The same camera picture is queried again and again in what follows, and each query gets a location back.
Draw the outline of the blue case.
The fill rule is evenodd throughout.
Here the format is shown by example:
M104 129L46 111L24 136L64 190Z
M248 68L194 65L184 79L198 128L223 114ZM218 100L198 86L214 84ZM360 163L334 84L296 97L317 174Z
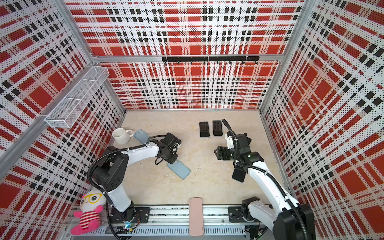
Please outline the blue case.
M142 129L137 130L134 137L142 144L148 144L150 141L150 136Z

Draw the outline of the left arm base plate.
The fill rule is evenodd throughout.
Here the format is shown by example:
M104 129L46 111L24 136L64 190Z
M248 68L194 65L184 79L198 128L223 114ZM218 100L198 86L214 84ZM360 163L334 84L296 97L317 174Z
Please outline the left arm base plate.
M112 224L136 224L138 222L140 222L140 224L146 224L149 220L150 210L151 208L149 207L129 207L121 213L112 207L112 210L109 213L109 219Z

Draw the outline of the light blue cased phone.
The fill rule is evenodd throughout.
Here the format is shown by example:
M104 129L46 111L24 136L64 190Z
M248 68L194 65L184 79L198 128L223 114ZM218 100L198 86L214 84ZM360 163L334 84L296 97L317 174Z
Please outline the light blue cased phone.
M191 170L179 160L175 160L173 164L168 163L167 167L171 169L182 180L185 180L187 176L191 173Z

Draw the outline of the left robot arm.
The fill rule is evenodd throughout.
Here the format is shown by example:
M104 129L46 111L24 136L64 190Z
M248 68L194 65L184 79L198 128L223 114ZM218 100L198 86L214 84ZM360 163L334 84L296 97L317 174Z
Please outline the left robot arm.
M166 144L154 140L123 149L110 146L91 164L87 179L106 197L107 206L112 207L113 214L117 214L124 222L132 222L136 217L135 205L122 186L127 167L148 158L173 164L178 158L177 151L180 144L180 141Z

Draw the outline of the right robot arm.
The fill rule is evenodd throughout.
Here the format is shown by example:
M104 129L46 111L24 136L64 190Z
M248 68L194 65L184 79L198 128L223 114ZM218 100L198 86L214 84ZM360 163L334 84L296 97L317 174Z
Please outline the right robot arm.
M249 175L270 201L265 205L252 197L242 202L242 217L247 221L258 220L270 229L276 240L316 239L314 212L307 204L301 204L276 180L264 159L250 147L217 147L218 160L233 161L233 179L241 182Z

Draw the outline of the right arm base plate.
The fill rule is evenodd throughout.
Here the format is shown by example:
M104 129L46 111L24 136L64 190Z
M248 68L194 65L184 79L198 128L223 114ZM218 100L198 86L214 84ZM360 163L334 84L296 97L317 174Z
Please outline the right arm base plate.
M249 205L229 207L231 223L263 223L271 222L275 212L265 205Z

